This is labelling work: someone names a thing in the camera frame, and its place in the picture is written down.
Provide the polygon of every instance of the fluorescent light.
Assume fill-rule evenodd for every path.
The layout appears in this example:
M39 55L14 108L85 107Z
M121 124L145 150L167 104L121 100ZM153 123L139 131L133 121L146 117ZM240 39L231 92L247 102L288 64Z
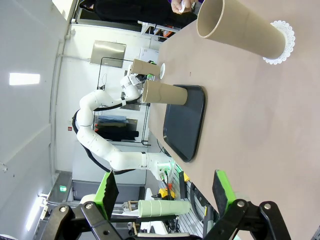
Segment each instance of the fluorescent light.
M28 216L28 220L26 222L26 229L28 230L28 232L30 231L31 227L32 227L32 224L34 223L35 221L35 218L39 212L39 209L40 209L40 205L42 204L44 198L39 196L36 200L35 200L35 203L33 204L32 208L31 208L31 211L29 213L29 216Z
M31 73L10 73L10 85L29 85L38 84L40 82L40 74Z

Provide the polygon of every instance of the black tray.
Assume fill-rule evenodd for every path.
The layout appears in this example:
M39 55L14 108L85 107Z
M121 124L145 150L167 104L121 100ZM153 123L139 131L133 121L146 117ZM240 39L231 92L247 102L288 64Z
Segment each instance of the black tray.
M184 105L166 106L163 139L184 162L190 162L198 148L206 96L198 85L175 86L186 89L188 97Z

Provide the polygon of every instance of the light green roll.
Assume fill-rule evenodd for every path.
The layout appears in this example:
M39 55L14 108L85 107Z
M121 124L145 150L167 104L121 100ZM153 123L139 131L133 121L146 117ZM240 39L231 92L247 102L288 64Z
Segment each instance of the light green roll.
M140 200L138 202L139 217L158 217L186 214L190 211L188 201Z

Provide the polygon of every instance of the paper cup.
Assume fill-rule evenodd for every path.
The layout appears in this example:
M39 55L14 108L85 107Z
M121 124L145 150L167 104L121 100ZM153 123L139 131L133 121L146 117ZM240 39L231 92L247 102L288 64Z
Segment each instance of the paper cup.
M200 37L228 44L268 59L285 50L285 36L237 0L205 0L197 18Z
M186 214L190 211L188 201L140 200L138 202L139 217L158 217Z
M141 61L139 59L135 59L133 60L131 72L133 74L143 74L143 75L152 74L154 76L159 76L160 68L161 67L158 65Z
M145 81L142 93L144 103L184 105L188 92L185 88L158 81Z

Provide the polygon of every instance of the person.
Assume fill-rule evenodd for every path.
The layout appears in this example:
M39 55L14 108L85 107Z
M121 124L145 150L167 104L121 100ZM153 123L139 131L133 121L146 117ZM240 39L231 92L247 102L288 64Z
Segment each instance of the person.
M192 12L176 14L167 0L84 0L79 7L108 22L145 22L184 28L197 19Z
M171 8L174 13L182 14L182 12L179 12L179 10L182 9L182 6L181 6L182 1L184 1L184 4L185 4L185 9L184 9L183 13L191 12L193 3L199 2L202 4L204 2L204 0L199 0L199 1L197 1L197 0L171 0Z

